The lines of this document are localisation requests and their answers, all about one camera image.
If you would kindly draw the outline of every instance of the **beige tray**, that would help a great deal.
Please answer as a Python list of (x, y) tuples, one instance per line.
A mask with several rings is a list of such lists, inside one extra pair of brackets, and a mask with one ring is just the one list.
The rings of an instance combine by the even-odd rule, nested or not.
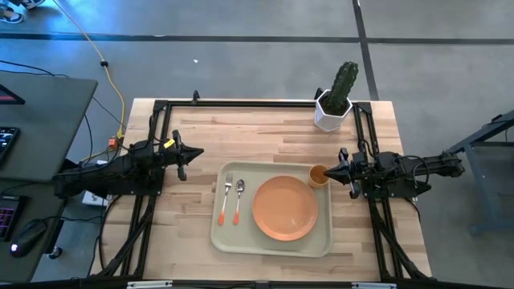
[[(251, 203), (255, 191), (268, 179), (276, 176), (292, 176), (307, 182), (311, 165), (280, 164), (269, 162), (232, 161), (226, 163), (218, 173), (214, 212), (210, 225), (210, 240), (223, 252), (247, 254), (272, 254), (296, 257), (322, 257), (332, 248), (332, 202), (330, 184), (314, 189), (318, 204), (318, 219), (312, 230), (304, 237), (290, 242), (282, 242), (268, 237), (255, 224), (251, 213)], [(218, 216), (225, 195), (225, 177), (233, 174), (232, 189), (228, 193), (225, 208), (225, 222), (218, 225)], [(239, 208), (239, 224), (234, 225), (237, 193), (235, 183), (245, 182)]]

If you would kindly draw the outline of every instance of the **plate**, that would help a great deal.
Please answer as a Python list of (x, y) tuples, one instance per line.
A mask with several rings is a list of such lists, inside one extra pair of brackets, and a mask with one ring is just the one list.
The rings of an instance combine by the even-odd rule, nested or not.
[(261, 231), (280, 241), (302, 238), (318, 218), (318, 205), (312, 189), (289, 176), (265, 181), (255, 192), (251, 208)]

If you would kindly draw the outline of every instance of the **utensil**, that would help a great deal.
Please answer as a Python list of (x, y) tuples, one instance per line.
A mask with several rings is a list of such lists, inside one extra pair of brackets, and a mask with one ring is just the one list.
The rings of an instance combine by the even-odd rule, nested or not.
[(239, 201), (241, 200), (241, 193), (244, 191), (244, 181), (239, 179), (235, 184), (235, 189), (238, 191), (238, 206), (235, 207), (234, 222), (235, 225), (239, 223)]
[(318, 218), (318, 205), (312, 189), (289, 176), (265, 181), (255, 192), (251, 208), (261, 231), (280, 241), (302, 238)]
[(328, 184), (328, 177), (323, 173), (327, 168), (323, 165), (314, 165), (308, 172), (308, 185), (312, 188), (321, 188)]
[(226, 196), (231, 187), (232, 187), (232, 173), (227, 173), (226, 178), (225, 178), (225, 197), (223, 198), (222, 212), (219, 214), (219, 217), (218, 217), (218, 225), (220, 225), (220, 226), (223, 225), (223, 221), (225, 221)]

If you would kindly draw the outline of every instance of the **sneaker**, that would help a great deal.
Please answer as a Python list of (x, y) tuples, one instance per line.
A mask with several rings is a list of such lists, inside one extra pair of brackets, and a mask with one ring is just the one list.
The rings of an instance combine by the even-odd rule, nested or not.
[(45, 0), (23, 0), (22, 5), (27, 9), (30, 10), (32, 8), (35, 8), (41, 4), (43, 4)]
[(23, 15), (20, 13), (14, 12), (14, 10), (10, 7), (3, 11), (2, 17), (0, 17), (0, 21), (7, 22), (11, 24), (17, 24), (23, 21)]

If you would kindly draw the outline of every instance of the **wooden table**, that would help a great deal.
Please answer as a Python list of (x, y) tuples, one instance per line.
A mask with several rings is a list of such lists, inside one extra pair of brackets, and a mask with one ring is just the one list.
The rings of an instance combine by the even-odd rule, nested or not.
[[(134, 100), (126, 144), (147, 137), (154, 100)], [(393, 104), (371, 104), (380, 150), (403, 153)], [(313, 108), (182, 107), (173, 108), (171, 116), (169, 131), (179, 129), (186, 145), (204, 148), (205, 152), (186, 168), (186, 182), (177, 179), (174, 166), (166, 170), (163, 194), (157, 199), (153, 217), (145, 279), (379, 280), (367, 201), (350, 199), (349, 187), (336, 181), (331, 181), (334, 243), (323, 258), (222, 253), (210, 242), (214, 185), (223, 164), (245, 160), (333, 167), (339, 163), (340, 147), (348, 148), (350, 154), (357, 151), (352, 113), (341, 130), (332, 133), (313, 125)], [(115, 255), (127, 238), (134, 198), (123, 196), (108, 216), (104, 229), (106, 260)], [(419, 269), (430, 275), (416, 211), (403, 199), (392, 199), (391, 209), (398, 241)], [(134, 252), (131, 271), (139, 243)], [(389, 247), (385, 246), (385, 252), (389, 271), (393, 272)], [(99, 269), (96, 258), (92, 272)]]

